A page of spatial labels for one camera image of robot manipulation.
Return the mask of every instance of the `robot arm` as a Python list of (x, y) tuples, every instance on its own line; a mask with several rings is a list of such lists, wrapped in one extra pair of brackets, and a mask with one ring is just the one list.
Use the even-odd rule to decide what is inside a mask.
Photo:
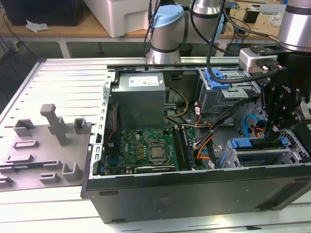
[(269, 82), (260, 82), (262, 109), (266, 111), (265, 138), (296, 124), (311, 123), (307, 104), (311, 93), (311, 1), (289, 0), (278, 39), (279, 45), (251, 46), (240, 52), (240, 65), (255, 72), (281, 67)]
[[(197, 0), (193, 6), (193, 21), (205, 38), (211, 38), (219, 11), (220, 0)], [(179, 45), (202, 41), (191, 24), (190, 12), (178, 5), (161, 6), (153, 28), (148, 64), (180, 63)]]

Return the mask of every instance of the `green circuit board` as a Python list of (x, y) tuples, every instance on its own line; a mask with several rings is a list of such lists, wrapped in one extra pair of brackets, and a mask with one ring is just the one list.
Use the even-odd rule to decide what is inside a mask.
[[(196, 141), (193, 128), (186, 129), (189, 143)], [(154, 147), (162, 147), (165, 150), (163, 161), (151, 161)], [(144, 129), (126, 130), (121, 134), (121, 156), (119, 166), (153, 166), (171, 165), (178, 170), (178, 162), (175, 152), (172, 129)]]

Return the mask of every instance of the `expansion slot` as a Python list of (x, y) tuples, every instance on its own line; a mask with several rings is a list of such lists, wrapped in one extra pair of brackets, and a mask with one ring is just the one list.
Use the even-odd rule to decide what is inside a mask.
[(188, 140), (188, 135), (186, 132), (186, 129), (183, 129), (183, 135), (184, 135), (184, 139), (185, 139), (185, 144), (186, 144), (186, 148), (187, 148), (187, 154), (188, 154), (188, 158), (189, 158), (189, 162), (190, 162), (190, 167), (193, 168), (194, 167), (194, 159), (193, 159), (193, 154), (192, 154), (192, 150), (190, 147), (190, 143)]
[(185, 142), (185, 136), (182, 129), (173, 130), (173, 140), (179, 170), (180, 171), (191, 170), (187, 152), (187, 145)]

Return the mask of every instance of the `cpu socket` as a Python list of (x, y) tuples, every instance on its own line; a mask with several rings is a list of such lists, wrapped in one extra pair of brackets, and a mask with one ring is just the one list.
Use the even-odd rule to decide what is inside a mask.
[(149, 161), (154, 164), (162, 164), (167, 160), (166, 144), (160, 142), (156, 144), (149, 144)]

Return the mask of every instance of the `motherboard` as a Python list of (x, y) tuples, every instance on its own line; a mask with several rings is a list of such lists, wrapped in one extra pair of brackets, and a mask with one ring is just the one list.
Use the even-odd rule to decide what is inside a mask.
[(190, 127), (123, 130), (120, 155), (110, 165), (113, 170), (122, 167), (125, 174), (191, 170), (194, 142), (195, 131)]

